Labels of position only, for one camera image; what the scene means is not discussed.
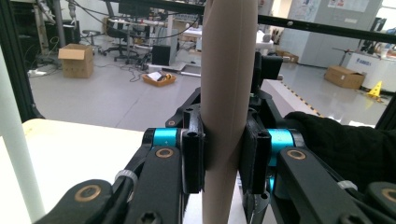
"black cloth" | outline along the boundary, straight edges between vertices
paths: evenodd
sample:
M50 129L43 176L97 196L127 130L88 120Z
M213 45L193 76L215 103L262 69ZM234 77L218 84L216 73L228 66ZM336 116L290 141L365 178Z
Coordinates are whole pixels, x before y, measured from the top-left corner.
M372 182L396 183L396 130L341 125L303 112L289 113L285 119L302 133L310 150L359 191Z

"floor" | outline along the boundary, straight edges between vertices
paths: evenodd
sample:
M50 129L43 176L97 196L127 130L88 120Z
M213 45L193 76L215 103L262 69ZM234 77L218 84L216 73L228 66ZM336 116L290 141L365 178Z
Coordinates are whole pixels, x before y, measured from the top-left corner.
M95 54L90 78L66 78L62 71L49 70L48 76L31 77L39 111L47 119L145 131L163 127L176 109L200 87L199 77L177 75L175 84L157 88L143 82L131 64L114 62L117 52ZM182 50L178 58L188 58ZM285 88L312 105L321 116L342 124L374 126L386 108L385 103L359 91L343 89L324 80L325 69L284 63Z

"black horizontal bar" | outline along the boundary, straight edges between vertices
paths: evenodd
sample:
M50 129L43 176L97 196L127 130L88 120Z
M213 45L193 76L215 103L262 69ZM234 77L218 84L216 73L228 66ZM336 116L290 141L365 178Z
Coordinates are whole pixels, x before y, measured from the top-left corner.
M110 2L122 3L137 3L139 6L163 8L170 11L191 13L203 15L205 11L204 6L184 3L183 1L172 0L106 0ZM351 37L356 39L373 40L378 42L396 44L396 35L386 35L369 31L354 30L338 26L330 26L325 24L318 24L306 21L295 21L290 19L283 19L279 17L258 16L259 24L273 25L279 27L290 28L294 30L302 30L307 32L338 35L343 37Z

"black box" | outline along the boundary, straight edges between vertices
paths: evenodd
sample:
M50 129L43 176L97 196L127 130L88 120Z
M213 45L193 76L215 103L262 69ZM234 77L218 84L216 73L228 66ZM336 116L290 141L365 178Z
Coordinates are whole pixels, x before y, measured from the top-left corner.
M152 64L169 66L170 56L170 46L154 45L152 47Z

